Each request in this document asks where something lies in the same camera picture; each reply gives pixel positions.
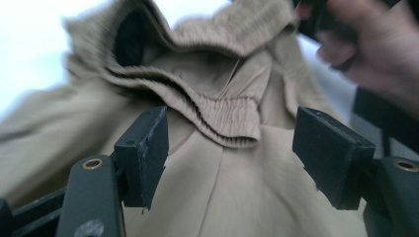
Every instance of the finger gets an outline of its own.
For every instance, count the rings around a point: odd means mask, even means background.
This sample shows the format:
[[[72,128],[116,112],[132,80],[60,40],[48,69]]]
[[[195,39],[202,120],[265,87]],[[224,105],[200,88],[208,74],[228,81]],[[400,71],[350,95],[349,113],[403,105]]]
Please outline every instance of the finger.
[[[340,22],[360,30],[365,21],[383,13],[386,7],[377,0],[328,0],[329,11]]]
[[[341,65],[357,53],[355,44],[341,40],[330,32],[321,32],[317,38],[323,43],[317,55],[331,65]]]
[[[295,7],[296,14],[302,20],[308,20],[311,17],[312,9],[313,6],[311,4],[304,4],[301,2]]]

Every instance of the metal rivet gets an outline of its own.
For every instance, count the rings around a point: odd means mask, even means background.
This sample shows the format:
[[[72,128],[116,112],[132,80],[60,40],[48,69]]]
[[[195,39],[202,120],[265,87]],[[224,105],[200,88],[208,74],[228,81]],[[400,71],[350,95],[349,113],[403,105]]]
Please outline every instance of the metal rivet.
[[[405,160],[394,160],[393,164],[395,165],[395,167],[404,170],[404,171],[408,171],[408,172],[419,172],[419,168],[416,164],[409,162],[409,161],[405,161]]]
[[[99,158],[90,159],[83,164],[83,169],[85,170],[94,170],[101,167],[104,164],[104,161]]]

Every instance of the beige fabric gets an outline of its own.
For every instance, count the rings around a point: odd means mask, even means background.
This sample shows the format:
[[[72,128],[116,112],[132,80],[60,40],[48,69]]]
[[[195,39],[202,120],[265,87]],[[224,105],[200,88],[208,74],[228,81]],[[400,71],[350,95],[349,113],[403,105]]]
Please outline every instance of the beige fabric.
[[[132,11],[159,40],[141,66],[121,67],[114,38]],[[291,152],[298,105],[335,114],[286,0],[236,0],[174,31],[152,2],[117,1],[67,30],[69,84],[34,93],[0,124],[0,196],[12,205],[64,185],[71,164],[110,154],[139,113],[165,104],[167,168],[152,209],[125,210],[128,236],[366,235],[360,213],[334,210]]]

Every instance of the hand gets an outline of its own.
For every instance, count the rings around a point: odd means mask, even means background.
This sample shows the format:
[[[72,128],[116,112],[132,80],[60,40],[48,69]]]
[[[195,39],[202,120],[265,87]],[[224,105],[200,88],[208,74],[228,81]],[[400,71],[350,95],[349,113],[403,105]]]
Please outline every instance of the hand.
[[[331,65],[355,56],[346,77],[419,118],[419,29],[407,3],[388,9],[378,0],[328,0],[327,7],[357,32],[358,42],[321,32],[317,54]],[[310,9],[298,4],[296,11],[306,19]]]

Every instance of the beige garment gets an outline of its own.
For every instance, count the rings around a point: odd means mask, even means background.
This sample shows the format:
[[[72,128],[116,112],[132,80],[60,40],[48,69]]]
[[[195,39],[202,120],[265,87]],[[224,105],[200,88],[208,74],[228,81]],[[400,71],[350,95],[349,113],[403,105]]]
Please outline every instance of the beige garment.
[[[141,66],[114,55],[130,13],[151,29]],[[139,113],[169,106],[169,157],[153,207],[127,208],[128,236],[365,236],[291,152],[298,105],[334,115],[303,63],[285,0],[236,0],[171,31],[149,1],[69,22],[69,84],[31,95],[0,124],[0,196],[14,206],[110,154]]]

